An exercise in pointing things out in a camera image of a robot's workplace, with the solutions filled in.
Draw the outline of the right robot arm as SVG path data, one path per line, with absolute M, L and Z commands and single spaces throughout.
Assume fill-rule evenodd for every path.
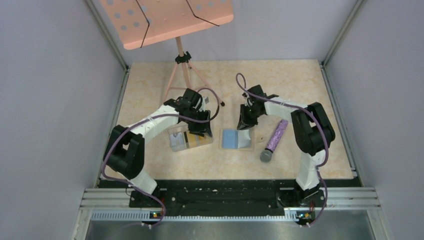
M 319 190 L 319 169 L 327 163 L 336 136 L 324 107 L 319 102 L 309 105 L 284 102 L 278 95 L 266 95 L 260 85 L 245 89 L 243 97 L 246 103 L 240 106 L 238 130 L 256 126 L 263 115 L 279 117 L 292 125 L 301 151 L 293 200 L 299 206 L 307 206 Z

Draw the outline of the clear plastic card box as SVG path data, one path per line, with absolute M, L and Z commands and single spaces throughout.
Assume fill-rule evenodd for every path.
M 196 135 L 189 132 L 187 125 L 176 126 L 167 130 L 169 146 L 173 152 L 184 151 L 192 148 L 209 145 L 214 142 L 213 137 Z

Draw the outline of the yellow credit card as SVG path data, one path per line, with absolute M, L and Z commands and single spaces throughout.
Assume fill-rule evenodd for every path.
M 187 133 L 186 136 L 187 136 L 187 148 L 188 149 L 201 147 L 201 146 L 213 143 L 212 137 L 198 136 L 198 135 L 194 135 L 194 134 L 190 134 L 190 133 Z

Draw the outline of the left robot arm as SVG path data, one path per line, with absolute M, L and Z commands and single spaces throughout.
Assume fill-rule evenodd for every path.
M 130 125 L 116 125 L 110 135 L 103 157 L 101 173 L 105 168 L 121 174 L 121 182 L 138 189 L 141 200 L 149 207 L 160 202 L 157 182 L 144 169 L 145 147 L 163 131 L 184 122 L 191 134 L 212 136 L 210 122 L 213 119 L 206 109 L 207 97 L 187 88 L 177 99 L 166 100 L 155 112 Z

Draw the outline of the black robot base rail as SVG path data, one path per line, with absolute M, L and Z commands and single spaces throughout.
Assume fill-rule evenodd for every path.
M 152 197 L 134 190 L 129 207 L 165 206 L 167 217 L 274 217 L 317 210 L 324 200 L 318 186 L 302 191 L 295 180 L 158 180 Z

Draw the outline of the purple glitter microphone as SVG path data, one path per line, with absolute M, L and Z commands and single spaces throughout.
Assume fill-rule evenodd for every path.
M 273 131 L 269 141 L 266 144 L 266 147 L 264 150 L 260 153 L 259 159 L 261 162 L 268 163 L 271 161 L 273 154 L 281 141 L 285 130 L 287 126 L 289 125 L 289 122 L 287 120 L 282 119 L 275 130 Z

